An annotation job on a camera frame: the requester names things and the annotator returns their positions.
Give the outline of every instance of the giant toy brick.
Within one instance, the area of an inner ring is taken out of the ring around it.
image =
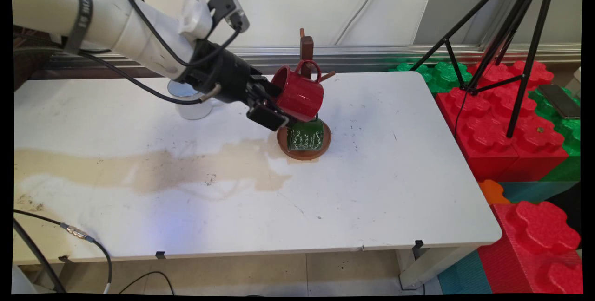
[[[562,148],[564,136],[554,130],[554,124],[538,117],[521,118],[516,122],[512,146],[519,158],[496,181],[539,181],[568,158]]]
[[[487,204],[510,203],[510,200],[504,197],[504,187],[493,180],[484,180],[479,182],[480,189],[487,201]]]
[[[477,251],[438,274],[438,280],[444,295],[491,293]]]
[[[576,183],[576,181],[524,181],[500,183],[500,185],[504,188],[504,197],[512,202],[541,202],[571,189]]]
[[[478,95],[482,95],[489,91],[480,92]],[[501,123],[510,123],[510,117],[512,117],[512,109],[514,109],[515,106],[517,93],[518,87],[505,85],[493,89],[493,92],[487,96],[487,100],[491,105],[492,115],[494,115],[494,117]],[[525,92],[525,96],[521,103],[521,110],[519,111],[519,118],[534,116],[536,106],[537,102],[529,99],[529,94]]]
[[[463,110],[461,110],[463,99],[465,99],[465,105]],[[491,116],[489,102],[487,100],[479,96],[472,96],[469,93],[465,97],[465,91],[458,87],[453,87],[448,93],[436,94],[436,104],[438,104],[438,108],[440,108],[451,132],[455,130],[456,117],[459,111],[461,111],[458,124],[459,129],[470,118]]]
[[[556,131],[564,136],[562,147],[568,158],[551,170],[540,181],[581,180],[581,120],[563,119],[556,125]]]
[[[517,61],[512,66],[508,67],[510,73],[513,76],[521,75],[525,70],[525,62]],[[546,66],[543,63],[534,61],[531,67],[531,75],[529,76],[529,82],[527,83],[527,90],[533,91],[538,85],[551,84],[554,79],[554,74],[546,70]]]
[[[582,294],[580,236],[550,202],[491,206],[502,237],[477,252],[493,293]]]
[[[470,81],[473,77],[467,72],[467,67],[464,64],[458,63],[459,70],[461,71],[461,77],[463,81]],[[459,87],[459,79],[456,76],[455,68],[451,63],[440,62],[436,64],[432,72],[433,78],[428,83],[430,91],[434,93],[446,93],[453,87]]]
[[[436,104],[452,132],[464,97],[465,92],[457,87],[436,95]],[[519,158],[503,124],[494,119],[489,102],[480,96],[467,94],[456,140],[477,181],[497,179]]]
[[[535,113],[554,123],[554,129],[564,136],[563,148],[568,158],[551,170],[540,181],[580,181],[581,179],[581,119],[563,119],[543,96],[540,90],[529,93],[529,98],[537,102]],[[574,99],[580,106],[580,100]]]
[[[479,66],[480,63],[478,62],[474,66],[470,66],[467,69],[467,71],[471,74],[475,74]],[[480,78],[480,80],[478,81],[477,88],[479,89],[481,87],[486,87],[488,85],[492,85],[494,83],[498,83],[499,81],[503,81],[512,77],[514,77],[514,74],[512,74],[512,72],[508,70],[508,66],[505,66],[504,64],[494,65],[492,62],[488,64],[487,68],[485,68],[482,78]],[[493,91],[503,89],[504,87],[509,87],[510,85],[515,84],[518,89],[518,83],[508,83],[507,85],[480,92],[480,95],[484,98],[488,98],[493,93]]]

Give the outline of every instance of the mug handle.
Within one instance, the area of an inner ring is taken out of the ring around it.
[[[314,62],[312,59],[300,60],[300,62],[296,66],[296,72],[298,74],[300,74],[302,72],[302,66],[304,65],[304,63],[314,64],[314,67],[316,68],[316,71],[318,72],[318,77],[316,78],[316,82],[320,83],[320,79],[322,78],[322,74],[320,73],[320,66],[318,66],[318,64],[316,64],[316,62]]]

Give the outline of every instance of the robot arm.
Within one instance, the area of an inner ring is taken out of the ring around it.
[[[111,49],[202,93],[217,90],[214,98],[223,102],[243,102],[249,106],[246,116],[271,130],[296,121],[272,101],[280,90],[230,51],[224,49],[198,66],[183,65],[161,45],[129,0],[88,1],[92,2],[92,16],[90,21],[82,21],[88,24],[84,41]],[[185,63],[196,62],[219,48],[206,37],[222,19],[240,33],[249,26],[238,0],[185,0],[179,20],[142,0],[134,3]],[[13,24],[68,37],[81,23],[82,9],[86,7],[80,0],[13,0]]]

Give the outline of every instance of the wooden mug tree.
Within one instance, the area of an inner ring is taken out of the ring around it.
[[[312,37],[306,36],[303,28],[300,28],[299,33],[300,33],[299,59],[300,60],[314,59],[313,58],[314,57],[314,41],[312,40]],[[312,64],[306,63],[302,67],[302,70],[299,74],[303,75],[304,77],[306,77],[308,79],[311,79],[313,67],[314,66]],[[320,81],[322,82],[326,79],[329,79],[330,77],[333,77],[334,74],[335,74],[335,72],[331,71],[330,73],[324,75],[320,79]],[[291,157],[293,159],[298,159],[300,161],[310,161],[312,159],[321,157],[321,155],[323,155],[327,151],[327,149],[329,148],[329,145],[331,144],[331,130],[330,130],[329,126],[327,126],[327,124],[324,121],[323,121],[323,130],[324,130],[324,132],[323,132],[323,146],[318,151],[289,150],[289,148],[287,147],[287,127],[283,127],[277,131],[277,143],[279,144],[279,147],[281,148],[281,150],[289,157]]]

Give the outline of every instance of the white cup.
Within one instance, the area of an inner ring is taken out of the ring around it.
[[[170,80],[167,84],[167,91],[180,100],[196,100],[203,94],[196,91],[191,85],[187,83],[178,83]],[[176,109],[181,117],[187,120],[198,120],[206,117],[213,109],[210,100],[202,102],[201,104],[193,105],[179,105],[176,104]]]

